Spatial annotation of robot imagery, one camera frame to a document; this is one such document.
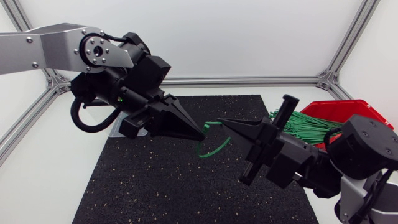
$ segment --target green wire bundle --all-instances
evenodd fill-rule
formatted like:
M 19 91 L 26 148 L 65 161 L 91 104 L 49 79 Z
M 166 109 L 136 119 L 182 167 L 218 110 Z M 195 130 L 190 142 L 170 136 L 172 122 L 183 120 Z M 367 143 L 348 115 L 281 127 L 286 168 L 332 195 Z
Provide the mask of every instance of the green wire bundle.
M 277 110 L 275 112 L 271 112 L 269 118 L 275 118 L 277 113 Z M 289 121 L 285 125 L 284 132 L 291 134 L 294 137 L 305 141 L 306 143 L 320 144 L 323 143 L 323 137 L 329 130 L 333 128 L 339 128 L 341 125 L 343 124 L 339 122 L 313 118 L 303 113 L 294 111 L 289 118 Z

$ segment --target green cable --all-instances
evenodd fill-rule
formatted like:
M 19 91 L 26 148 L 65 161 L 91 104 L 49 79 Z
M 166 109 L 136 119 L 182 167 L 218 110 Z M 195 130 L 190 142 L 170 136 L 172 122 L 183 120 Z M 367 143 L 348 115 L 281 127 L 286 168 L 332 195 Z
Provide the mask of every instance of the green cable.
M 275 118 L 277 114 L 277 110 L 271 112 L 270 119 Z M 284 127 L 284 132 L 309 144 L 319 144 L 323 142 L 323 137 L 329 130 L 339 128 L 341 125 L 341 123 L 336 121 L 318 119 L 294 111 Z
M 207 122 L 205 122 L 205 125 L 203 125 L 203 129 L 202 129 L 203 134 L 207 134 L 207 132 L 209 131 L 209 129 L 210 129 L 210 125 L 209 124 L 223 124 L 223 123 L 219 122 L 219 121 L 207 121 Z M 210 156 L 216 154 L 217 152 L 219 152 L 222 148 L 224 148 L 229 143 L 229 140 L 231 140 L 231 137 L 228 137 L 225 140 L 225 142 L 222 145 L 220 145 L 217 149 L 215 149 L 212 152 L 209 152 L 208 154 L 204 154 L 204 155 L 200 154 L 200 149 L 202 148 L 202 142 L 198 142 L 198 144 L 197 144 L 197 155 L 199 157 L 201 157 L 201 158 L 210 157 Z

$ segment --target metal frame bar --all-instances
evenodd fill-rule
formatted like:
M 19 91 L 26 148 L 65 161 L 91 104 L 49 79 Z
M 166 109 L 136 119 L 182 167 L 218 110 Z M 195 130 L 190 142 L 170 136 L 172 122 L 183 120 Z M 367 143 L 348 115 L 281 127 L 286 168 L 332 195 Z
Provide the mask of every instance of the metal frame bar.
M 233 78 L 166 78 L 162 87 L 227 87 L 227 86 L 316 86 L 322 88 L 338 100 L 352 99 L 341 87 L 339 72 L 349 57 L 352 49 L 376 10 L 380 0 L 363 0 L 342 43 L 330 65 L 324 72 L 307 77 L 233 77 Z M 11 21 L 18 31 L 32 28 L 18 0 L 0 0 Z M 55 70 L 43 70 L 47 77 L 47 90 L 18 119 L 5 136 L 0 139 L 0 166 L 17 146 L 26 132 L 49 107 L 56 97 L 70 89 L 69 80 Z

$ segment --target black cable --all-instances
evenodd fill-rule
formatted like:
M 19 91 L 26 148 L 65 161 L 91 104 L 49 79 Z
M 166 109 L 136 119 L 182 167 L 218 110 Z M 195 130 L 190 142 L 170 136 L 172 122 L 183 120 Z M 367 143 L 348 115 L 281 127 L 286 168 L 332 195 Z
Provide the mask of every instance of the black cable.
M 330 136 L 339 131 L 341 131 L 340 128 L 333 128 L 325 134 L 325 136 L 323 137 L 323 142 L 325 143 L 325 148 L 327 148 L 330 145 Z
M 105 128 L 107 128 L 109 125 L 112 124 L 112 122 L 119 116 L 119 113 L 121 112 L 120 109 L 116 108 L 111 113 L 111 115 L 109 115 L 100 124 L 97 124 L 96 126 L 89 126 L 89 125 L 83 123 L 79 117 L 79 110 L 80 110 L 80 106 L 81 106 L 82 102 L 83 102 L 83 97 L 75 98 L 75 101 L 72 103 L 72 106 L 70 108 L 70 115 L 71 115 L 72 121 L 75 123 L 75 125 L 82 131 L 85 131 L 88 133 L 97 133 L 99 131 L 104 130 Z
M 371 211 L 373 206 L 376 204 L 384 186 L 387 183 L 387 180 L 390 178 L 393 170 L 389 169 L 387 172 L 381 177 L 379 183 L 376 188 L 372 191 L 370 190 L 365 196 L 365 202 L 361 206 L 361 208 L 350 218 L 349 223 L 351 224 L 360 224 L 362 220 L 365 219 L 365 216 Z
M 109 35 L 109 34 L 105 34 L 105 38 L 107 38 L 109 40 L 116 41 L 116 42 L 126 42 L 127 41 L 127 38 L 125 38 L 125 37 L 122 37 L 122 38 L 114 37 L 114 36 Z

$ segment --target black rubber mat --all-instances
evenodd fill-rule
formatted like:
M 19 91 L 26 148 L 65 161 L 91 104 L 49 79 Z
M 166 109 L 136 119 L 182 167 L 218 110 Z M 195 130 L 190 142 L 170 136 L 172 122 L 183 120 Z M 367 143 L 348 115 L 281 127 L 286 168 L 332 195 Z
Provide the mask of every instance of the black rubber mat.
M 267 114 L 259 95 L 179 99 L 201 127 L 218 117 L 257 120 Z M 226 138 L 219 126 L 211 127 L 203 153 Z M 264 178 L 263 167 L 250 187 L 239 183 L 247 163 L 233 141 L 207 159 L 195 154 L 195 146 L 166 137 L 109 138 L 73 222 L 318 223 L 295 182 L 280 189 Z

